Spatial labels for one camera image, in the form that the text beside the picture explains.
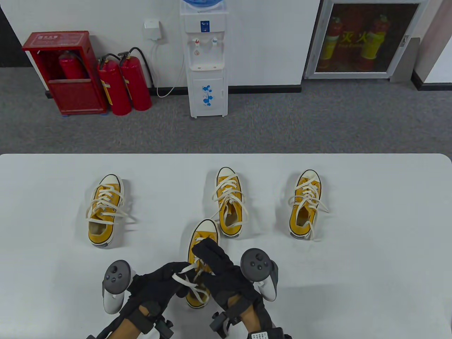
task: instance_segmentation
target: glass cabinet door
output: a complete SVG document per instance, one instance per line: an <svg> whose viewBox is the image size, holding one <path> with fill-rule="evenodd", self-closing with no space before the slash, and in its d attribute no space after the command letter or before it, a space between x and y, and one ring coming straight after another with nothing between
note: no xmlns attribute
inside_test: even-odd
<svg viewBox="0 0 452 339"><path fill-rule="evenodd" d="M387 72L418 6L334 4L316 73Z"/></svg>

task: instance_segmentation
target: vr controller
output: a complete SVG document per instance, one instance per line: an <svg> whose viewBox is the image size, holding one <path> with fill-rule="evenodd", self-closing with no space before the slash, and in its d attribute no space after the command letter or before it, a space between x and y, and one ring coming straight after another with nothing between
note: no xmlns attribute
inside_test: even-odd
<svg viewBox="0 0 452 339"><path fill-rule="evenodd" d="M251 248L242 255L240 269L245 278L255 283L262 297L275 301L278 266L264 251Z"/></svg>
<svg viewBox="0 0 452 339"><path fill-rule="evenodd" d="M125 260L117 260L109 266L102 281L105 312L116 314L121 310L125 291L136 274Z"/></svg>

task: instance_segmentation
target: yellow sneaker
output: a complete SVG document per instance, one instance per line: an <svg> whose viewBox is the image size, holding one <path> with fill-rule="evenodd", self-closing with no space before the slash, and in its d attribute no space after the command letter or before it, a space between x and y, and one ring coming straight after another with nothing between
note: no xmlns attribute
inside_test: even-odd
<svg viewBox="0 0 452 339"><path fill-rule="evenodd" d="M109 174L96 187L86 211L88 237L96 247L107 247L113 240L117 217L127 214L119 208L124 204L124 185L120 177Z"/></svg>
<svg viewBox="0 0 452 339"><path fill-rule="evenodd" d="M235 238L242 232L248 211L244 205L244 196L239 176L229 167L223 167L215 181L213 201L218 202L221 232L230 238Z"/></svg>
<svg viewBox="0 0 452 339"><path fill-rule="evenodd" d="M289 230L295 238L314 239L317 207L320 204L328 212L326 206L320 201L321 194L322 183L315 171L309 169L300 175L295 185L295 195L289 199L289 205L292 206Z"/></svg>
<svg viewBox="0 0 452 339"><path fill-rule="evenodd" d="M188 248L188 262L193 265L196 271L196 276L193 280L193 283L196 284L196 288L192 288L186 296L187 303L192 308L204 307L209 302L210 298L209 290L207 290L203 284L199 283L198 277L202 272L211 273L212 270L192 253L193 246L206 238L211 238L220 245L220 234L218 232L217 223L211 219L205 219L196 226Z"/></svg>

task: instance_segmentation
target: gloved hand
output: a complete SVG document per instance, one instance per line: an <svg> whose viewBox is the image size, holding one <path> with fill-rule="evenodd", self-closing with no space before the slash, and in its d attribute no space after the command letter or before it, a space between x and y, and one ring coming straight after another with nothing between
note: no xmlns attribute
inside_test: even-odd
<svg viewBox="0 0 452 339"><path fill-rule="evenodd" d="M188 287L174 280L172 276L189 265L186 262L169 263L153 273L136 275L127 289L131 295L121 309L120 314L133 322L130 317L134 314L135 316L139 315L136 311L139 306L143 306L149 312L146 318L150 322L155 322L162 315L174 294L179 298L183 298L188 294ZM194 276L195 271L189 271L185 274Z"/></svg>
<svg viewBox="0 0 452 339"><path fill-rule="evenodd" d="M265 310L262 296L254 289L252 282L244 277L240 267L233 264L215 241L210 238L204 239L192 248L192 252L206 263L215 274L203 272L201 279L221 308L225 311L228 310L229 299L239 296L252 303L259 318L261 329L273 327L270 315Z"/></svg>

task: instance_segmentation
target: red fire extinguisher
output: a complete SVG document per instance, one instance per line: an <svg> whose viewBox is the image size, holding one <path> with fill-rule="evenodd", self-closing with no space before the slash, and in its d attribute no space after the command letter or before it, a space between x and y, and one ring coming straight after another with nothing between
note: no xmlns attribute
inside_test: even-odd
<svg viewBox="0 0 452 339"><path fill-rule="evenodd" d="M105 89L108 102L112 106L114 115L127 115L132 111L129 93L116 60L107 59L112 56L120 60L114 54L107 54L99 59L97 70Z"/></svg>
<svg viewBox="0 0 452 339"><path fill-rule="evenodd" d="M330 66L330 61L333 57L334 50L336 49L343 27L344 25L342 24L340 18L331 18L325 35L325 40L323 41L322 52L320 53L317 68L325 70Z"/></svg>
<svg viewBox="0 0 452 339"><path fill-rule="evenodd" d="M390 22L386 15L380 15L375 19L371 31L367 34L366 43L363 45L358 58L357 69L361 72L371 72L374 68L374 61L377 58L378 50L385 41L386 33L389 30Z"/></svg>
<svg viewBox="0 0 452 339"><path fill-rule="evenodd" d="M66 51L59 56L58 61L67 79L86 79L88 77L82 60L75 53Z"/></svg>
<svg viewBox="0 0 452 339"><path fill-rule="evenodd" d="M151 71L147 64L146 58L144 57L143 52L137 47L132 48L129 52L119 53L118 55L122 57L119 65L124 81L129 89L133 107L137 111L146 111L152 107L151 95L149 94L149 89L147 88L140 59L130 55L130 53L134 50L138 50L141 53L152 81Z"/></svg>

